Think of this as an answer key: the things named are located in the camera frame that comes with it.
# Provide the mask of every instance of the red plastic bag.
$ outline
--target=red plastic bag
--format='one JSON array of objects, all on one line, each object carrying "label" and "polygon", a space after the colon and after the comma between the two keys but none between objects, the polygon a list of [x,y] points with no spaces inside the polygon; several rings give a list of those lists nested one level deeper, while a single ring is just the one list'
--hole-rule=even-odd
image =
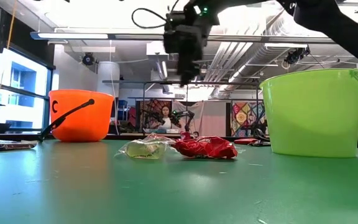
[{"label": "red plastic bag", "polygon": [[209,157],[231,159],[237,156],[233,144],[219,137],[200,137],[197,139],[177,139],[172,146],[180,154],[188,157]]}]

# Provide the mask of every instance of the colorful poster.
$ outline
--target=colorful poster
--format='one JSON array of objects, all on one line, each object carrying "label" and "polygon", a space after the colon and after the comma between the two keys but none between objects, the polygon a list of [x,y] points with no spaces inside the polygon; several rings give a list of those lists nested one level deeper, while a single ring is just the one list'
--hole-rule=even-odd
[{"label": "colorful poster", "polygon": [[251,124],[257,120],[257,110],[259,111],[260,123],[265,121],[264,104],[256,102],[236,102],[233,103],[231,112],[231,136],[248,137],[251,134]]}]

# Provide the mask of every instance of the clear plastic bag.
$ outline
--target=clear plastic bag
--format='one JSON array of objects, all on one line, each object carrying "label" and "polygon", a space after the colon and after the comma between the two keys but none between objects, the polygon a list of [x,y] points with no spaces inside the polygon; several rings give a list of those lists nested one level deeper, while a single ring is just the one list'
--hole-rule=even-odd
[{"label": "clear plastic bag", "polygon": [[175,141],[152,133],[143,140],[134,140],[122,146],[119,152],[131,158],[160,159]]}]

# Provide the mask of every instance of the person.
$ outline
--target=person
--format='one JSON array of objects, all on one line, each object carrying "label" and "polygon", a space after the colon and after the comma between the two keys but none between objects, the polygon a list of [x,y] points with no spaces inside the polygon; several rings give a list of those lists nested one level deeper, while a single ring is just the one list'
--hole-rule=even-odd
[{"label": "person", "polygon": [[163,106],[161,109],[161,113],[162,113],[162,119],[164,120],[164,124],[160,123],[160,122],[155,122],[154,124],[151,125],[151,129],[177,129],[177,127],[172,124],[171,119],[170,119],[170,115],[171,115],[171,110],[168,106]]}]

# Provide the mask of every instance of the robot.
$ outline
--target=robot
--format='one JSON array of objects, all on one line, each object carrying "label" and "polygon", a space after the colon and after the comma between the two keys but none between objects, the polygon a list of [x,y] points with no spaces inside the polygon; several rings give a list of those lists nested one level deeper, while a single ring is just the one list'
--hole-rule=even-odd
[{"label": "robot", "polygon": [[[219,25],[218,13],[228,7],[255,4],[265,0],[190,0],[182,11],[167,14],[163,44],[168,54],[178,53],[177,74],[181,86],[200,73],[196,60],[212,26]],[[307,29],[326,34],[358,58],[358,23],[344,15],[335,0],[279,0],[295,22]]]},{"label": "robot", "polygon": [[[160,113],[158,112],[153,112],[153,111],[148,111],[148,110],[142,110],[144,113],[147,113],[149,117],[155,119],[156,121],[158,121],[161,124],[164,124],[165,121],[162,119],[162,116]],[[172,114],[170,116],[170,120],[172,122],[172,124],[178,126],[179,128],[181,127],[180,124],[180,118],[183,117],[189,117],[187,123],[185,124],[185,131],[186,132],[190,132],[190,123],[194,118],[194,113],[191,111],[172,111]]]}]

